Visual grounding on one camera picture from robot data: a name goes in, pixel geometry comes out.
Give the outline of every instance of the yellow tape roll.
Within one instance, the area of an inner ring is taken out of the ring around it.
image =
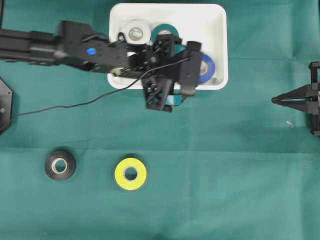
[[[128,168],[134,168],[137,175],[134,180],[128,180],[125,176],[125,172]],[[140,188],[147,179],[146,166],[136,158],[123,159],[115,168],[114,178],[116,183],[125,190],[136,190]]]

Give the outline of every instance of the black tape roll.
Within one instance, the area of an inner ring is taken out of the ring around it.
[[[62,171],[56,169],[58,161],[63,161],[65,168]],[[44,164],[44,170],[47,176],[56,181],[63,181],[70,178],[76,170],[76,160],[67,151],[54,151],[52,152]]]

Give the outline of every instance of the white plastic bin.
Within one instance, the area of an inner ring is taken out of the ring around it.
[[[217,4],[184,3],[119,3],[110,11],[109,38],[116,41],[118,33],[132,20],[145,20],[151,30],[160,24],[173,25],[182,38],[202,43],[202,51],[215,63],[215,73],[211,80],[199,85],[197,90],[219,90],[228,82],[228,42],[227,15]],[[114,77],[107,74],[109,83],[121,89],[134,81],[132,78]],[[137,82],[130,89],[142,89]]]

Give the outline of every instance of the teal tape roll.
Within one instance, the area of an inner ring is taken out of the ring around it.
[[[176,44],[176,45],[174,46],[174,48],[175,48],[175,53],[176,53],[176,54],[178,54],[178,53],[180,53],[181,51],[183,51],[183,50],[186,49],[185,46],[180,45],[180,44]]]
[[[168,95],[165,105],[178,106],[182,103],[181,95]]]
[[[160,24],[156,26],[151,33],[151,40],[154,43],[158,34],[173,34],[179,37],[178,30],[170,24]]]

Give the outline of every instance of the green tabletop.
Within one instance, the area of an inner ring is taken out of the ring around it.
[[[6,0],[3,28],[54,33],[69,20],[108,34],[119,2]],[[0,239],[319,238],[320,138],[303,112],[271,103],[310,82],[308,65],[320,60],[319,1],[201,3],[227,13],[226,87],[197,91],[173,113],[146,110],[142,91],[128,90],[15,120],[0,136]],[[2,61],[0,77],[14,92],[13,114],[113,89],[105,74],[68,66]],[[44,170],[57,148],[77,163],[63,182]],[[130,192],[114,181],[128,155],[148,171]]]

